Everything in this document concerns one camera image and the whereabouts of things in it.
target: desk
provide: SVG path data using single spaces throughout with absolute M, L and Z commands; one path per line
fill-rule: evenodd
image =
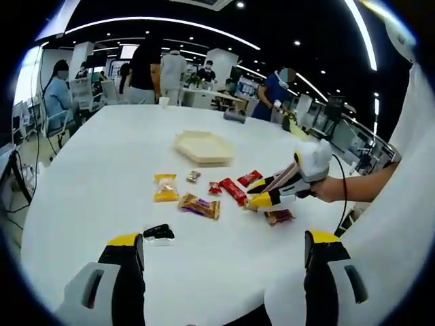
M 195 165 L 173 149 L 175 134 L 183 130 L 208 130 L 232 141 L 231 167 L 198 168 L 203 174 L 198 183 L 186 182 Z M 262 214 L 244 211 L 224 192 L 220 219 L 213 221 L 179 212 L 176 202 L 154 203 L 153 175 L 177 173 L 181 195 L 213 200 L 207 194 L 210 181 L 236 180 L 253 169 L 272 175 L 293 160 L 297 142 L 276 124 L 252 118 L 237 124 L 211 110 L 104 107 L 67 142 L 38 183 L 22 239 L 24 272 L 53 311 L 65 285 L 98 260 L 108 240 L 168 223 L 175 233 L 172 246 L 144 244 L 147 326 L 233 321 L 263 303 L 269 284 L 304 268 L 305 230 L 333 232 L 343 203 L 297 200 L 290 207 L 297 218 L 271 227 Z M 330 174 L 341 177 L 336 160 Z
M 181 89 L 183 92 L 182 103 L 187 107 L 199 107 L 201 109 L 210 109 L 211 101 L 215 97 L 225 98 L 227 100 L 232 100 L 236 102 L 243 102 L 243 100 L 233 97 L 228 94 L 223 94 L 219 92 L 214 92 L 212 90 L 193 90 L 190 88 Z

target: snack package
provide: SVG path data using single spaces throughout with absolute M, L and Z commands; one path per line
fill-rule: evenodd
M 211 182 L 209 188 L 209 194 L 218 195 L 222 193 L 222 189 L 220 188 L 220 184 L 218 182 Z
M 237 201 L 239 206 L 246 205 L 246 194 L 230 178 L 220 181 L 219 184 Z
M 206 202 L 190 193 L 187 193 L 179 200 L 178 208 L 190 211 L 210 219 L 219 219 L 220 202 Z
M 191 183 L 196 183 L 196 180 L 201 176 L 201 173 L 198 171 L 192 171 L 188 177 L 186 178 L 186 181 L 189 181 Z
M 294 218 L 293 214 L 288 209 L 282 211 L 264 212 L 267 223 L 270 226 L 274 226 L 277 223 L 288 221 Z
M 242 184 L 243 186 L 247 187 L 251 183 L 260 180 L 261 178 L 263 178 L 263 176 L 257 170 L 254 170 L 251 173 L 248 173 L 247 175 L 238 178 L 237 181 L 240 182 L 240 184 Z
M 173 202 L 178 200 L 179 195 L 175 186 L 177 175 L 154 175 L 154 180 L 158 184 L 154 194 L 154 202 Z

